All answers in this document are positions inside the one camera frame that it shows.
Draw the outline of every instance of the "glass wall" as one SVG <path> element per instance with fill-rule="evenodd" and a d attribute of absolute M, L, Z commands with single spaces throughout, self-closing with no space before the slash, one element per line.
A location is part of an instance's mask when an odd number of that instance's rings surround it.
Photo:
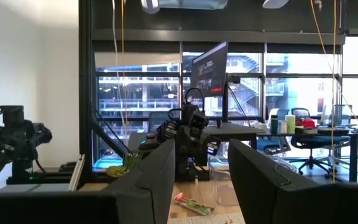
<path fill-rule="evenodd" d="M 168 110 L 179 107 L 180 92 L 187 91 L 190 86 L 191 61 L 200 54 L 202 52 L 183 52 L 182 67 L 179 63 L 160 63 L 96 69 L 98 108 L 118 138 L 127 139 L 131 133 L 149 131 L 150 112 L 165 117 Z M 335 82 L 334 102 L 345 103 L 343 97 L 337 97 L 339 86 L 358 116 L 358 37 L 347 37 L 342 55 L 230 52 L 226 65 L 227 73 L 241 77 L 240 83 L 230 87 L 251 119 L 264 119 L 263 110 L 300 107 L 309 110 L 318 122 L 324 106 L 330 105 L 333 98 L 333 72 L 340 83 Z M 206 114 L 211 119 L 221 117 L 222 105 L 222 97 L 205 99 Z M 121 115 L 127 117 L 126 135 Z M 247 125 L 231 95 L 229 119 Z M 116 139 L 104 123 L 101 126 Z M 121 162 L 105 143 L 95 142 L 98 151 L 94 154 L 95 167 L 103 168 L 108 164 L 106 161 Z M 302 156 L 302 153 L 293 150 L 288 155 Z M 347 148 L 342 155 L 348 155 Z"/>

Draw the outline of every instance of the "clear plastic box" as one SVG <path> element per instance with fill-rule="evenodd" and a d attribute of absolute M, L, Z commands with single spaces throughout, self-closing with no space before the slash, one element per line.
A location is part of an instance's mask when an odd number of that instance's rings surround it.
<path fill-rule="evenodd" d="M 209 177 L 213 182 L 212 193 L 220 205 L 238 205 L 236 192 L 231 182 L 229 163 L 219 157 L 208 158 Z"/>

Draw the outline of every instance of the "computer monitor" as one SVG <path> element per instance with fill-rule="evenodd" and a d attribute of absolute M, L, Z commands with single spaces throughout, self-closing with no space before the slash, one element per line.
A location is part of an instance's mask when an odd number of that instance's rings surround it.
<path fill-rule="evenodd" d="M 197 87 L 204 97 L 223 96 L 226 81 L 227 42 L 222 42 L 192 61 L 190 87 Z M 188 96 L 201 98 L 200 93 L 191 91 Z"/>

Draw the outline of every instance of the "yellow cable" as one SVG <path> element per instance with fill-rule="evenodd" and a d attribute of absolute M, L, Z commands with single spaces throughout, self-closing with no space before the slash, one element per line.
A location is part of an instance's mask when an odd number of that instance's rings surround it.
<path fill-rule="evenodd" d="M 324 46 L 324 42 L 323 42 L 323 38 L 321 36 L 321 32 L 320 32 L 320 28 L 319 28 L 319 25 L 318 25 L 318 21 L 317 21 L 317 18 L 316 18 L 316 12 L 314 10 L 314 5 L 313 5 L 313 0 L 310 0 L 310 6 L 311 6 L 311 10 L 313 12 L 313 19 L 314 19 L 314 23 L 316 24 L 316 28 L 317 28 L 317 32 L 318 32 L 318 36 L 319 36 L 319 39 L 320 39 L 320 42 L 321 42 L 321 46 L 323 48 L 323 52 L 324 52 L 324 55 L 327 59 L 327 63 L 329 65 L 329 68 L 331 69 L 332 73 L 333 73 L 333 98 L 332 98 L 332 105 L 333 105 L 333 112 L 332 112 L 332 115 L 331 115 L 331 149 L 333 151 L 333 154 L 332 154 L 332 157 L 333 157 L 333 162 L 335 164 L 335 156 L 334 156 L 334 117 L 335 117 L 335 108 L 334 108 L 334 89 L 335 89 L 335 86 L 334 86 L 334 83 L 337 82 L 337 89 L 339 90 L 340 92 L 340 97 L 342 97 L 342 99 L 345 101 L 347 107 L 349 107 L 350 111 L 351 111 L 351 115 L 354 116 L 354 118 L 356 119 L 356 121 L 358 122 L 358 119 L 357 119 L 357 116 L 354 114 L 352 108 L 349 106 L 347 100 L 345 99 L 343 93 L 342 93 L 342 89 L 340 89 L 340 86 L 339 86 L 339 82 L 335 79 L 335 71 L 333 69 L 333 67 L 335 66 L 335 45 L 336 45 L 336 21 L 337 21 L 337 18 L 336 18 L 336 0 L 334 0 L 334 47 L 333 47 L 333 57 L 334 57 L 334 63 L 333 63 L 333 66 L 330 65 L 329 63 L 329 60 L 328 60 L 328 55 L 327 55 L 327 52 L 325 50 L 325 46 Z M 333 172 L 333 181 L 335 182 L 335 172 Z"/>
<path fill-rule="evenodd" d="M 121 47 L 122 47 L 122 77 L 124 78 L 124 106 L 125 106 L 125 124 L 124 126 L 124 134 L 125 138 L 128 138 L 127 125 L 128 125 L 128 114 L 127 114 L 127 85 L 125 78 L 125 65 L 124 65 L 124 0 L 121 0 Z"/>

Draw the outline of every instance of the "wooden table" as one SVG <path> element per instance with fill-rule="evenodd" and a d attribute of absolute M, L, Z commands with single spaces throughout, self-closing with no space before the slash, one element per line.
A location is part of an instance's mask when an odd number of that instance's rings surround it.
<path fill-rule="evenodd" d="M 105 188 L 108 184 L 85 184 L 80 191 L 90 191 L 90 190 L 101 190 Z M 238 205 L 221 205 L 216 202 L 213 195 L 213 187 L 215 183 L 213 181 L 207 182 L 198 182 L 195 183 L 175 183 L 173 186 L 172 198 L 178 195 L 180 192 L 183 192 L 187 197 L 197 200 L 200 203 L 205 205 L 215 207 L 213 215 L 221 215 L 228 213 L 241 213 L 240 207 Z M 227 186 L 225 183 L 220 183 L 219 190 L 225 191 Z M 197 213 L 183 208 L 180 205 L 171 203 L 170 207 L 170 218 L 185 218 L 185 217 L 196 217 L 199 216 Z"/>

